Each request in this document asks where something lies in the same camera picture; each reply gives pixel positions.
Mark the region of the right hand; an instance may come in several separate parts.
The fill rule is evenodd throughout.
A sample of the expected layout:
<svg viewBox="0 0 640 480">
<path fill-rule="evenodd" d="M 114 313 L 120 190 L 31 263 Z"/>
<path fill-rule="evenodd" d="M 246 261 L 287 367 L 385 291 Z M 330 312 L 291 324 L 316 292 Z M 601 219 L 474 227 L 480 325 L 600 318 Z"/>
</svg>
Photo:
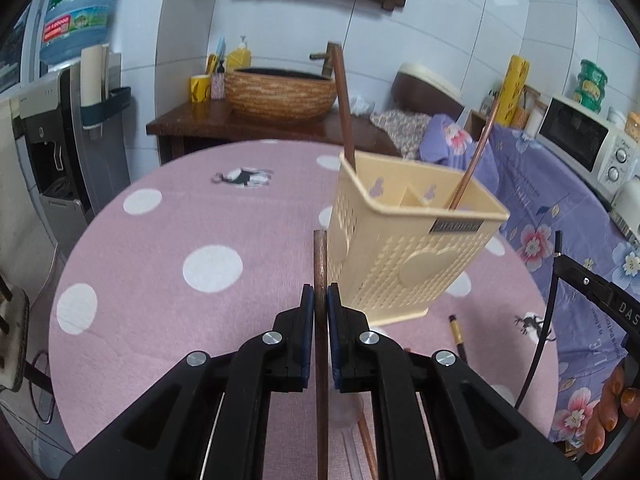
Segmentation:
<svg viewBox="0 0 640 480">
<path fill-rule="evenodd" d="M 588 454 L 599 453 L 604 447 L 605 437 L 612 432 L 620 420 L 618 410 L 632 420 L 639 416 L 639 390 L 625 386 L 625 370 L 622 363 L 612 371 L 611 376 L 605 382 L 600 402 L 594 408 L 588 422 L 584 445 Z"/>
</svg>

